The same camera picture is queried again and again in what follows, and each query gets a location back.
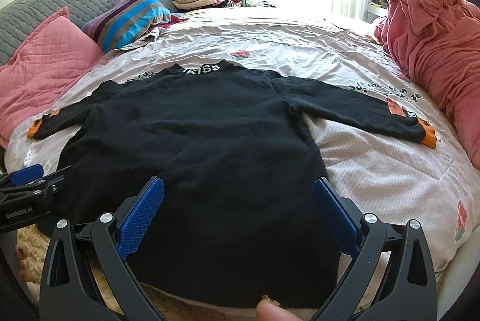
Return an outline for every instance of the silver screw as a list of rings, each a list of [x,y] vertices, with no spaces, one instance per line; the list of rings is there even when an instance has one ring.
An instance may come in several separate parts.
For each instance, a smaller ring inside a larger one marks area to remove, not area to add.
[[[414,229],[419,229],[420,228],[420,222],[417,220],[411,220],[410,221],[410,226]]]
[[[57,227],[58,227],[59,229],[63,229],[66,225],[67,225],[67,220],[59,220],[59,221],[57,222]]]
[[[377,216],[375,214],[365,214],[364,218],[368,223],[377,222]]]
[[[101,220],[103,223],[108,223],[108,222],[110,222],[112,219],[113,219],[113,215],[110,214],[109,212],[106,212],[105,214],[103,214],[103,215],[100,217],[100,220]]]

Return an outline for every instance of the orange patch on sleeve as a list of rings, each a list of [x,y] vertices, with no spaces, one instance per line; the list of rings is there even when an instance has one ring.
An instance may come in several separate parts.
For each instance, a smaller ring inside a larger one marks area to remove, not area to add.
[[[28,129],[27,133],[27,138],[33,138],[35,133],[38,131],[40,128],[40,125],[42,124],[42,119],[37,119],[33,122],[33,125]]]
[[[425,138],[422,141],[422,144],[428,146],[431,149],[435,149],[437,146],[437,137],[435,136],[435,129],[426,123],[426,121],[417,118],[419,123],[422,125],[423,130],[425,130]]]
[[[403,116],[404,118],[407,117],[405,115],[403,108],[401,108],[397,103],[395,103],[395,101],[393,101],[392,99],[387,99],[387,103],[388,103],[388,110],[390,111],[391,114],[400,115],[400,116]]]

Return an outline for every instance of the shirt sleeve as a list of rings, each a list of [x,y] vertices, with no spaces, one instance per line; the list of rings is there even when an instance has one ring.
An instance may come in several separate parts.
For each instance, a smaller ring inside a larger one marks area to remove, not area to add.
[[[367,132],[436,146],[434,128],[393,100],[382,101],[321,81],[270,74],[273,89],[298,113],[334,120]]]
[[[60,130],[74,125],[82,125],[87,120],[92,108],[114,97],[123,85],[114,81],[105,81],[78,103],[73,103],[61,110],[55,110],[34,121],[28,129],[27,138],[45,139]]]

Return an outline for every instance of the striped pillow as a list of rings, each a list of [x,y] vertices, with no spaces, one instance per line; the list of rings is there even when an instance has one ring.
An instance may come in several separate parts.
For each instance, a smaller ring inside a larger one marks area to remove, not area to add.
[[[158,0],[122,0],[90,20],[82,31],[107,53],[140,39],[150,26],[170,21],[170,11]]]

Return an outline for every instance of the black sweatshirt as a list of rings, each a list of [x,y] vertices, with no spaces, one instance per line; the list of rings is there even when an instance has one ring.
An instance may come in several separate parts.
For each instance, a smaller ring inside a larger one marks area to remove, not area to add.
[[[58,163],[80,180],[53,206],[73,223],[115,211],[152,175],[163,179],[164,202],[128,258],[139,281],[219,306],[254,307],[266,293],[289,307],[319,307],[336,284],[339,250],[314,206],[312,184],[327,173],[302,113],[427,140],[431,128],[402,111],[223,60],[104,82],[33,132],[43,139],[82,125]]]

